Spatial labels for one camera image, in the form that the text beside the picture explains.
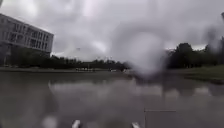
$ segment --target flooded road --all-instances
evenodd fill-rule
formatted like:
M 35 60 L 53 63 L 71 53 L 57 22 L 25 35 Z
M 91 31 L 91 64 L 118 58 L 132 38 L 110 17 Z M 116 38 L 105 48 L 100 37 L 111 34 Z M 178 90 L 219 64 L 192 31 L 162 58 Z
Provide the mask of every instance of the flooded road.
M 0 73 L 2 128 L 223 128 L 224 86 L 116 73 Z

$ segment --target overcast sky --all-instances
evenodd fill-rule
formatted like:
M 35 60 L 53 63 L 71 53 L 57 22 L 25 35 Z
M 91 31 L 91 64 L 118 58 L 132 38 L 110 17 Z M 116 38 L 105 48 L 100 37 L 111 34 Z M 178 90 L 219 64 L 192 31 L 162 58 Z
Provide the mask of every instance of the overcast sky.
M 55 34 L 53 54 L 137 59 L 222 31 L 223 0 L 4 0 L 1 12 Z

